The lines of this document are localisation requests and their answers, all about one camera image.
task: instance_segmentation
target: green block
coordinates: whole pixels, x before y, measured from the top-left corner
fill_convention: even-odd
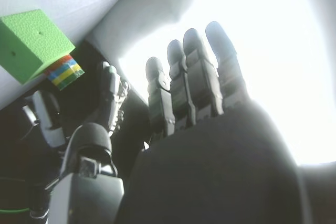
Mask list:
[[[0,18],[0,65],[25,83],[75,46],[41,11]]]

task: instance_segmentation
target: red stripe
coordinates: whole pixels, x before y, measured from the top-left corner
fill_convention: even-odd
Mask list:
[[[58,69],[60,66],[62,66],[65,62],[69,61],[72,59],[71,55],[66,55],[59,60],[55,61],[53,64],[51,64],[46,70],[45,74],[49,75],[51,72],[55,71]]]

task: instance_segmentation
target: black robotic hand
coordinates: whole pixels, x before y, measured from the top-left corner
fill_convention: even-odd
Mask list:
[[[236,51],[206,28],[218,75],[195,29],[168,47],[171,85],[147,62],[151,146],[141,152],[117,223],[311,223],[297,166],[250,101]]]

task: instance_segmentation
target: bright light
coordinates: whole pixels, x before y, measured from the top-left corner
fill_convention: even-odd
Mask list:
[[[182,20],[140,41],[121,59],[146,100],[145,63],[191,27],[221,23],[238,52],[250,96],[270,114],[298,164],[336,161],[336,111],[319,30],[306,0],[195,0]]]

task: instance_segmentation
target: green stripe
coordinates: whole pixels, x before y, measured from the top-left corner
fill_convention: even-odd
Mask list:
[[[84,74],[84,71],[82,69],[79,69],[78,71],[76,71],[72,75],[68,76],[64,81],[60,82],[59,85],[57,85],[57,87],[59,88],[59,90],[64,89],[70,83],[76,81],[78,79],[78,77],[80,77],[82,74]]]

